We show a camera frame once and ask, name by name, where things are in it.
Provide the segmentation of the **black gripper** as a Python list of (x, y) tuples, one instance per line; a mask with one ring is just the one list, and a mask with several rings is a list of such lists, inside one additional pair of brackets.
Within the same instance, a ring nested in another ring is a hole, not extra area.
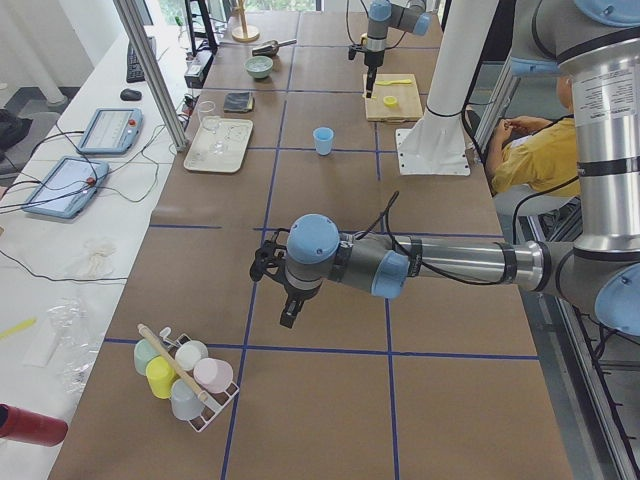
[(368, 67), (365, 76), (365, 98), (371, 98), (375, 86), (375, 69), (383, 65), (383, 51), (366, 50), (364, 64)]
[(292, 328), (297, 319), (298, 314), (302, 310), (304, 301), (312, 299), (317, 295), (320, 289), (320, 282), (311, 282), (309, 285), (304, 284), (302, 287), (292, 284), (289, 280), (285, 281), (285, 291), (287, 300), (280, 316), (280, 325)]

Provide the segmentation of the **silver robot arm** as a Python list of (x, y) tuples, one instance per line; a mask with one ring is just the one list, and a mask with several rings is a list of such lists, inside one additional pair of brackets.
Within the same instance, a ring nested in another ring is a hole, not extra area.
[(377, 70), (383, 65), (388, 31), (395, 29), (416, 36), (425, 35), (431, 24), (439, 21), (437, 11), (429, 7), (428, 1), (407, 1), (404, 5), (392, 1), (372, 1), (368, 10), (366, 39), (359, 47), (364, 54), (367, 67), (364, 95), (372, 97)]
[(520, 1), (514, 64), (561, 72), (577, 108), (581, 235), (573, 242), (450, 243), (338, 231), (308, 214), (278, 258), (291, 326), (324, 280), (397, 297), (405, 281), (436, 276), (517, 284), (562, 298), (623, 333), (639, 331), (639, 5), (635, 1)]

